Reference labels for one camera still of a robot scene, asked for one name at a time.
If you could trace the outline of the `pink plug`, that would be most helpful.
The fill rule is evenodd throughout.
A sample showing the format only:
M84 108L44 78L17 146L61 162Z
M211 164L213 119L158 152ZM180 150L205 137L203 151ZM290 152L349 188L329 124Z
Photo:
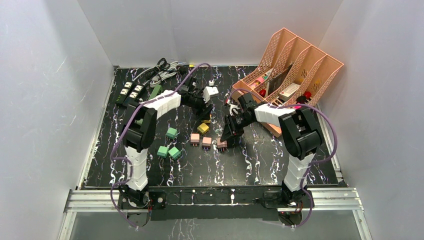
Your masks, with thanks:
M225 141L221 141L221 139L220 138L217 138L216 139L216 148L217 148L217 150L218 151L220 151L220 152L224 152L224 151L226 151L227 150L227 148L228 148L228 143L227 143L227 141L225 140Z
M200 144L200 134L199 133L192 133L190 135L190 144L192 146L198 146Z

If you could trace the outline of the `pink plug adapter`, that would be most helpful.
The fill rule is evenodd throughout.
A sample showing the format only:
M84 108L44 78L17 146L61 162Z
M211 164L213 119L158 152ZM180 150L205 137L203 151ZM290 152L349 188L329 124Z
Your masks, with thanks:
M201 146L204 150L209 150L212 146L212 138L211 137L203 137Z

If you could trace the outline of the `yellow plug adapter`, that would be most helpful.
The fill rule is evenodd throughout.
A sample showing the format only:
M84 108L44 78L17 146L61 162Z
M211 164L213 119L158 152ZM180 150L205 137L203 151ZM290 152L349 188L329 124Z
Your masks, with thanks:
M201 123L198 127L197 127L197 131L201 134L201 135L205 135L208 131L210 130L210 127L206 124L206 123Z

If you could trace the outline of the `green power strip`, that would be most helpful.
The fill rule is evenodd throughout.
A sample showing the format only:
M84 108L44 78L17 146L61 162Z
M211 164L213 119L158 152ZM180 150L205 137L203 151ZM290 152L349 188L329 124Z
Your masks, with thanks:
M163 87L162 87L162 85L156 85L154 88L153 88L153 90L152 90L152 92L151 92L151 94L150 94L150 96L149 96L149 98L148 98L148 100L152 100L152 99L154 99L154 98L156 98L157 96L159 96L160 94L162 94L163 93Z

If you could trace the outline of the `green plug adapter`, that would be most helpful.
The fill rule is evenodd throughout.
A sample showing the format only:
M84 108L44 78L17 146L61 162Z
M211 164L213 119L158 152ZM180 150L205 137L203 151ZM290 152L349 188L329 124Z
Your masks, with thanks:
M159 158L166 159L168 156L169 148L167 146L160 146L156 152Z
M166 138L174 140L178 135L178 130L176 128L173 127L169 127L168 130L166 131Z

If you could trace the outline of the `black power strip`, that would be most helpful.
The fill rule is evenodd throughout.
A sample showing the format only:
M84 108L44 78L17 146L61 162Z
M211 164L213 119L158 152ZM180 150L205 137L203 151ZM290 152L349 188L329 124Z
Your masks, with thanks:
M131 90L131 92L129 93L129 95L126 97L126 99L124 100L123 106L124 107L137 106L139 104L141 95L143 94L145 88L146 87L143 84L136 85Z
M135 87L135 83L131 81L127 81L123 88L120 90L118 96L116 97L114 103L118 106L127 107L128 106L128 100L130 93Z

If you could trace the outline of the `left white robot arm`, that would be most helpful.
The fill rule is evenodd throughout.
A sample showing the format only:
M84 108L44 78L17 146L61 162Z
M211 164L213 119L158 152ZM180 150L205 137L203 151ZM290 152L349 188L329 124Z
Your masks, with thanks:
M144 208L149 203L147 153L152 145L158 119L169 111L180 106L192 109L196 117L201 120L210 120L213 109L211 98L218 95L216 86L206 86L200 89L196 86L196 79L189 78L188 82L176 90L164 90L158 96L144 101L139 106L129 106L131 115L123 126L123 145L130 161L128 164L128 182L120 188L120 192L130 195L130 202L137 208Z

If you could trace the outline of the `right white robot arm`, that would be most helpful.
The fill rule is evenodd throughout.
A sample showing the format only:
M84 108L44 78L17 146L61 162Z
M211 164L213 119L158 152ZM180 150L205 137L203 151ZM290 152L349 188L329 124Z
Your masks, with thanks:
M324 137L314 118L318 109L307 104L274 105L256 102L252 94L238 98L238 105L226 105L232 110L224 116L224 129L220 140L229 141L242 136L244 128L252 123L266 123L279 127L289 161L287 173L282 181L281 192L275 197L265 196L265 201L282 201L288 207L295 207L306 193L306 173L323 144Z

